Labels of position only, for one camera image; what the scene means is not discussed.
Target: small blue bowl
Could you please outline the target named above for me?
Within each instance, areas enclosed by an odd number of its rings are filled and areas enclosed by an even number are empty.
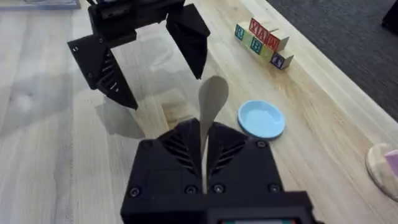
[[[285,129],[284,115],[274,105],[261,100],[245,102],[238,110],[238,123],[245,132],[265,139],[274,139]]]

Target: wooden table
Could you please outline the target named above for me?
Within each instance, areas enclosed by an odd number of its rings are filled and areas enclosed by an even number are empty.
[[[138,142],[198,116],[198,89],[213,75],[229,84],[217,121],[239,129],[236,110],[251,99],[285,114],[272,152],[285,188],[308,191],[319,220],[397,223],[398,204],[372,183],[364,155],[397,147],[398,124],[266,1],[194,2],[211,30],[202,81],[164,22],[113,50],[137,111],[91,91],[73,60],[66,42],[91,32],[85,10],[0,14],[0,223],[121,223]],[[235,40],[252,15],[290,35],[288,69],[256,62]]]

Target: dark floor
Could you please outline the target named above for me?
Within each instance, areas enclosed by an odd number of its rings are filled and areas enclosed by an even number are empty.
[[[382,18],[395,0],[268,0],[398,121],[398,35]]]

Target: wooden disc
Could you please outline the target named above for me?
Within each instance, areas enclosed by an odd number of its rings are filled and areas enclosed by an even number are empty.
[[[385,154],[393,151],[389,144],[377,144],[370,148],[366,156],[366,167],[374,183],[387,196],[398,202],[398,177],[387,163]]]

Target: alphabet block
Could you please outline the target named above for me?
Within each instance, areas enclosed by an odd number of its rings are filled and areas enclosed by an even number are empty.
[[[285,32],[275,30],[267,35],[265,44],[272,50],[279,52],[285,49],[288,40],[289,36]]]
[[[253,17],[250,20],[249,30],[263,43],[266,43],[267,36],[270,32],[277,30],[278,28],[271,22]]]
[[[235,36],[236,36],[239,40],[243,40],[243,35],[244,35],[244,29],[243,29],[243,27],[241,27],[239,24],[236,24]]]
[[[293,54],[287,50],[281,50],[275,52],[272,57],[271,64],[275,65],[279,69],[284,69],[290,65],[293,59]]]
[[[251,48],[255,53],[257,53],[257,54],[259,55],[260,52],[261,52],[261,49],[262,49],[262,43],[261,43],[261,41],[260,41],[259,39],[255,38],[255,37],[253,37],[253,40],[252,40],[251,45],[250,45],[250,48]]]
[[[238,23],[236,25],[235,36],[242,42],[243,45],[250,47],[254,35],[249,31],[249,22]]]
[[[272,59],[272,56],[274,56],[274,51],[267,47],[266,45],[263,45],[261,48],[260,52],[261,58],[263,58],[266,62],[270,62]]]

